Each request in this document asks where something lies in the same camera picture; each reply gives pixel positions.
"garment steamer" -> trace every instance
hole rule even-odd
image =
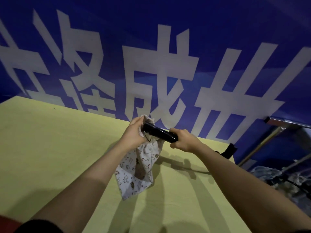
[[[164,129],[158,128],[155,125],[145,122],[142,126],[142,132],[148,133],[151,136],[155,136],[169,143],[174,143],[178,141],[178,136],[175,133],[165,131]],[[229,144],[227,149],[221,153],[223,157],[226,159],[230,159],[232,155],[237,151],[237,148],[234,144]]]

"black handheld device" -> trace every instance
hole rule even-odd
[[[169,143],[178,141],[178,136],[175,133],[165,131],[148,122],[145,122],[142,126],[142,132],[148,133],[149,135],[155,136]]]

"hand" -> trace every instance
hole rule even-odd
[[[127,151],[133,150],[147,141],[145,137],[140,136],[138,133],[138,128],[142,125],[143,121],[143,116],[134,118],[119,140],[119,143]]]
[[[178,141],[169,145],[173,149],[177,148],[184,152],[195,153],[196,150],[203,145],[203,143],[196,136],[189,133],[186,129],[179,130],[171,128],[169,131],[177,134],[178,136]]]

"white garment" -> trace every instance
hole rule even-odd
[[[146,115],[144,122],[154,124],[154,119]],[[157,161],[162,150],[164,140],[143,134],[141,128],[138,129],[141,136],[146,136],[148,142],[143,143],[136,149],[131,150],[122,159],[115,171],[119,190],[123,200],[142,192],[153,184],[151,168]]]

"person's left arm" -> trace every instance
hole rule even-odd
[[[143,117],[134,118],[114,147],[92,164],[32,219],[48,220],[65,233],[80,233],[91,218],[111,176],[126,153],[146,141],[138,134]]]

